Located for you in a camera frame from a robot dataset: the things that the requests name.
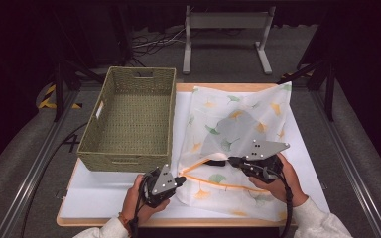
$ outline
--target table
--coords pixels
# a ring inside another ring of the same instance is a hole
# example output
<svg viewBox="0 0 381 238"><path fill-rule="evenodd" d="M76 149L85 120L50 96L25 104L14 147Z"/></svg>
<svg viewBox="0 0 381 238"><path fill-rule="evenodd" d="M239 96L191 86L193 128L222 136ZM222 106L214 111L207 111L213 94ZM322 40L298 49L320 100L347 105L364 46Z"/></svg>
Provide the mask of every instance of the table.
<svg viewBox="0 0 381 238"><path fill-rule="evenodd" d="M176 174L177 160L185 136L191 91L195 85L247 94L275 84L260 83L178 83L174 119L174 144L172 150L172 173ZM318 207L329 211L315 169L309 158L293 113L286 123L286 136L292 147L286 150L288 159L299 174L302 189ZM63 199L57 223L60 226L102 226L110 217L117 216L136 173L90 172L78 160ZM165 211L155 214L143 227L279 227L285 221L271 222L260 219L241 218L228 214L188 207L174 196Z"/></svg>

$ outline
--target basket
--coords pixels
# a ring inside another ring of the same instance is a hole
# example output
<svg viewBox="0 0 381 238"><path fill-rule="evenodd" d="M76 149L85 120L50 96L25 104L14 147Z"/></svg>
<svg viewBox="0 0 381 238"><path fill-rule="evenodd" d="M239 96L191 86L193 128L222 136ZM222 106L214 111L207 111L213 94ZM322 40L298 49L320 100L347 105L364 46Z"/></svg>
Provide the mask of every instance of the basket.
<svg viewBox="0 0 381 238"><path fill-rule="evenodd" d="M171 162L176 70L111 67L77 154L91 171L147 172Z"/></svg>

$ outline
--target gray carpet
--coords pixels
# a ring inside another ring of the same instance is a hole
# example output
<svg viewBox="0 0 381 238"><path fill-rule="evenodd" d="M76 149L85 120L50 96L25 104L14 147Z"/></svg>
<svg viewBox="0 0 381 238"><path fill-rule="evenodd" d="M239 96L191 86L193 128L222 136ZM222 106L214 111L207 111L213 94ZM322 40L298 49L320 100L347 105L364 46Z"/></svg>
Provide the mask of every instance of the gray carpet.
<svg viewBox="0 0 381 238"><path fill-rule="evenodd" d="M274 28L266 46L267 57L273 74L265 75L255 52L255 31L244 30L237 36L218 31L198 33L192 39L191 74L182 75L184 45L176 43L153 55L137 57L145 66L176 67L178 79L184 82L276 82L287 72L295 71L316 27ZM75 102L81 109L70 109L63 127L58 133L54 151L62 140L75 128L87 122L99 87L93 82L84 84ZM353 186L343 169L338 150L326 130L325 121L316 108L312 93L296 82L291 106L306 143L318 178L326 184L325 197L331 212L336 214L354 237L375 237ZM381 214L381 161L367 135L350 108L346 98L336 85L334 98L334 125L343 139L356 167L364 178L375 205ZM55 116L53 109L40 109L8 145L0 157L0 223L11 205L18 188L46 139ZM79 138L84 128L78 131ZM37 190L29 212L24 237L71 237L82 227L66 228L56 224L61 206L61 193L67 187L76 161L76 154L69 152L70 145L61 146L55 153ZM19 237L25 214L18 219L11 237ZM166 237L153 231L153 237Z"/></svg>

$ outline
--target rectangular storage basket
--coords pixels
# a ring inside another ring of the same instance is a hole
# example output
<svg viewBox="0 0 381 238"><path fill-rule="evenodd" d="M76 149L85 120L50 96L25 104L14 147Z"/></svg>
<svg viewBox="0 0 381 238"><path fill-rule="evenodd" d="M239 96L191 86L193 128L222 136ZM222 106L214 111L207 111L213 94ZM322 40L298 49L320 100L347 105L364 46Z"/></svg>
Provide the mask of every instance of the rectangular storage basket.
<svg viewBox="0 0 381 238"><path fill-rule="evenodd" d="M77 154L91 171L148 172L169 164L174 68L111 67Z"/></svg>

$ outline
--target person's left hand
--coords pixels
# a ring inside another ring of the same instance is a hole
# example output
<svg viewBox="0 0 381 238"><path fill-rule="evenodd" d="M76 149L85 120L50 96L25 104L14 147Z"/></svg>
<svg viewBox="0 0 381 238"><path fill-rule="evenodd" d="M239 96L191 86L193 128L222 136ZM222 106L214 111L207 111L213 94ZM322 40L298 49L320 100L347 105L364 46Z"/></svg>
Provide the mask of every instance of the person's left hand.
<svg viewBox="0 0 381 238"><path fill-rule="evenodd" d="M139 197L139 186L141 184L142 177L143 175L137 175L134 185L128 189L128 192L125 196L125 201L123 202L122 214L128 220L132 220L135 215L135 207ZM141 200L139 207L142 205L144 206L138 212L138 224L141 225L145 223L154 213L166 209L166 206L169 204L169 202L170 201L168 199L164 200L159 206L152 208L144 204L144 202Z"/></svg>

